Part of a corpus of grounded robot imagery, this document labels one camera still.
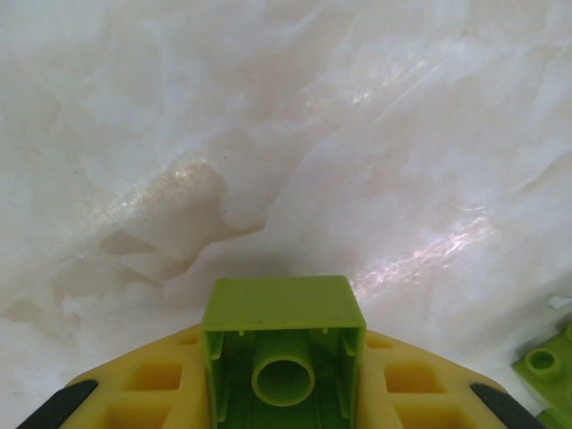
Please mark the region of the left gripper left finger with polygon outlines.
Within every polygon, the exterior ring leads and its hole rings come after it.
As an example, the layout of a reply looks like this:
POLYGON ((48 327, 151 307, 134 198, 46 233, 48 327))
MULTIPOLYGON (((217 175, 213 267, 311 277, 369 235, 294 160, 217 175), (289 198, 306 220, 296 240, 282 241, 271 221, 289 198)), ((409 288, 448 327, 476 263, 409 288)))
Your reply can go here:
POLYGON ((76 376, 20 428, 209 428, 199 327, 191 326, 76 376))

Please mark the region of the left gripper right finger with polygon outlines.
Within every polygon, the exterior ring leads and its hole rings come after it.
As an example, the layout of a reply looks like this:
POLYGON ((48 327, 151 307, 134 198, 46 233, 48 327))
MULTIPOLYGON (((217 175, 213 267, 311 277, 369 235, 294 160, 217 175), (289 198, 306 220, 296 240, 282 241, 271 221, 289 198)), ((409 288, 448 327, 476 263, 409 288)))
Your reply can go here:
POLYGON ((357 428, 542 428, 494 380, 432 352, 367 331, 357 428))

